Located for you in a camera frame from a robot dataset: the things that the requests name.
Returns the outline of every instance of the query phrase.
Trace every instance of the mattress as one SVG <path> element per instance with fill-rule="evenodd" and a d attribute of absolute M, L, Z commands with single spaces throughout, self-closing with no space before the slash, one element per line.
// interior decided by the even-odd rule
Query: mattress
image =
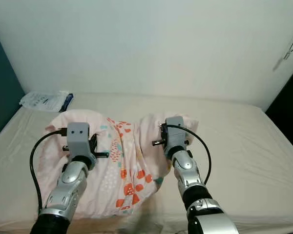
<path fill-rule="evenodd" d="M 117 120 L 135 122 L 148 113 L 165 111 L 196 118 L 197 134 L 209 147 L 212 159 L 207 187 L 239 232 L 293 232 L 293 146 L 261 109 L 194 98 L 74 96 L 69 109 L 90 109 Z M 22 107 L 0 133 L 0 231 L 29 233 L 37 217 L 29 155 L 44 127 L 57 114 Z M 189 149 L 204 179 L 206 152 L 199 142 Z M 160 190 L 137 213 L 105 220 L 73 220 L 68 233 L 183 233 L 186 229 L 186 211 L 170 172 Z"/>

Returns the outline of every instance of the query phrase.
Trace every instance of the bed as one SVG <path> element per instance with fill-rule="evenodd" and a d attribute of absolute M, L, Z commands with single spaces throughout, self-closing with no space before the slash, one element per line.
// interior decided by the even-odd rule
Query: bed
<path fill-rule="evenodd" d="M 138 121 L 148 113 L 173 111 L 199 120 L 197 134 L 209 147 L 208 189 L 240 233 L 293 232 L 293 146 L 257 107 L 180 97 L 74 94 L 68 109 L 90 109 L 118 120 Z M 29 233 L 37 215 L 29 154 L 58 113 L 21 107 L 0 133 L 0 233 Z M 208 161 L 198 142 L 190 147 L 202 178 Z M 37 164 L 39 152 L 35 156 Z M 186 212 L 170 172 L 159 192 L 124 218 L 74 220 L 71 234 L 185 233 Z"/>

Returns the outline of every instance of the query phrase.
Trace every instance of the white wall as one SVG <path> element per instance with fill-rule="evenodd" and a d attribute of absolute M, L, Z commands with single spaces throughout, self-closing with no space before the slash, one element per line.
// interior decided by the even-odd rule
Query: white wall
<path fill-rule="evenodd" d="M 129 92 L 267 108 L 293 73 L 293 0 L 0 0 L 25 91 Z"/>

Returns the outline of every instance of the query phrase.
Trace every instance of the pink blanket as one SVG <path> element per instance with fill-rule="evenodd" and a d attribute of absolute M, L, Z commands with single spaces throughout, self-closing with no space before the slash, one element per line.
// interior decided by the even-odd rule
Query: pink blanket
<path fill-rule="evenodd" d="M 109 158 L 99 158 L 89 172 L 87 188 L 81 197 L 74 218 L 101 218 L 128 215 L 161 186 L 170 170 L 163 147 L 151 145 L 161 139 L 159 126 L 167 117 L 178 114 L 153 114 L 131 124 L 115 121 L 90 110 L 70 110 L 57 116 L 46 132 L 67 127 L 70 122 L 87 122 L 90 137 L 97 133 L 96 152 L 109 152 Z M 181 115 L 185 127 L 196 131 L 198 122 Z M 55 188 L 62 167 L 68 162 L 68 152 L 62 151 L 66 138 L 52 136 L 46 140 L 38 167 L 38 182 L 43 203 Z"/>

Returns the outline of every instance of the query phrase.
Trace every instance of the black cable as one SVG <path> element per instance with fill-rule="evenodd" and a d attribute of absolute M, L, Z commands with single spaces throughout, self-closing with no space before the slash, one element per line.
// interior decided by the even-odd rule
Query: black cable
<path fill-rule="evenodd" d="M 40 188 L 39 188 L 39 184 L 35 175 L 35 171 L 34 171 L 34 166 L 33 166 L 33 158 L 34 158 L 34 154 L 35 154 L 35 150 L 37 148 L 37 146 L 47 137 L 54 135 L 54 134 L 61 134 L 62 136 L 65 136 L 67 134 L 67 128 L 61 128 L 59 130 L 56 130 L 54 132 L 48 133 L 46 135 L 44 135 L 43 137 L 41 137 L 36 144 L 34 145 L 31 153 L 30 153 L 30 158 L 29 158 L 29 167 L 30 167 L 30 174 L 33 178 L 35 187 L 36 187 L 36 191 L 37 191 L 37 197 L 38 197 L 38 214 L 40 214 L 41 210 L 42 210 L 42 198 L 41 198 L 41 192 L 40 192 Z"/>
<path fill-rule="evenodd" d="M 195 138 L 197 138 L 203 144 L 203 146 L 207 152 L 207 156 L 209 158 L 209 171 L 207 172 L 207 175 L 206 175 L 206 178 L 204 181 L 204 184 L 206 185 L 207 181 L 209 180 L 209 176 L 210 176 L 210 172 L 211 172 L 211 158 L 210 158 L 209 149 L 208 149 L 207 145 L 205 144 L 205 142 L 197 134 L 195 134 L 193 131 L 189 130 L 188 128 L 184 128 L 184 127 L 181 127 L 178 125 L 172 125 L 172 124 L 168 124 L 166 126 L 169 128 L 179 128 L 181 130 L 184 130 L 184 131 L 190 133 L 191 135 L 193 135 Z"/>

